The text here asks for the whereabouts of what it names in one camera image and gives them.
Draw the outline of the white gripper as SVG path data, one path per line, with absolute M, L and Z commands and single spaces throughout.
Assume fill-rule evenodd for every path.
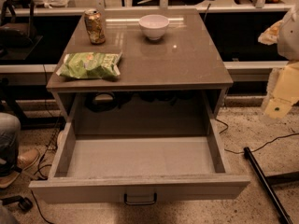
M 299 101 L 299 8 L 292 7 L 258 37 L 265 45 L 278 44 L 278 54 L 289 62 L 270 73 L 262 111 L 271 119 L 282 119 Z

